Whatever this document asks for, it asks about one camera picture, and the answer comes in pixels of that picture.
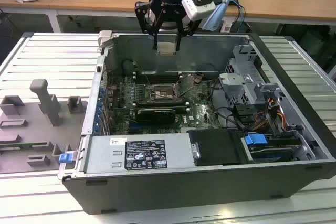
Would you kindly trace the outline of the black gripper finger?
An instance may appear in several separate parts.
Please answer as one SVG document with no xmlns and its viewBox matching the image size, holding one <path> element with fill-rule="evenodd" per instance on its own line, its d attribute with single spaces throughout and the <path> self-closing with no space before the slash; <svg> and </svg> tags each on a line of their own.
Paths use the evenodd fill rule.
<svg viewBox="0 0 336 224">
<path fill-rule="evenodd" d="M 186 27 L 183 26 L 182 14 L 179 11 L 175 11 L 177 34 L 176 34 L 176 51 L 180 50 L 181 39 L 186 36 L 192 36 L 196 32 L 199 26 L 199 20 L 190 21 Z"/>
<path fill-rule="evenodd" d="M 146 16 L 150 10 L 155 15 L 155 20 L 152 25 L 146 20 Z M 149 2 L 138 1 L 135 3 L 134 11 L 142 32 L 153 36 L 153 49 L 157 50 L 159 30 L 162 24 L 167 21 L 167 9 L 165 5 L 162 5 L 162 1 L 160 0 L 150 0 Z"/>
</svg>

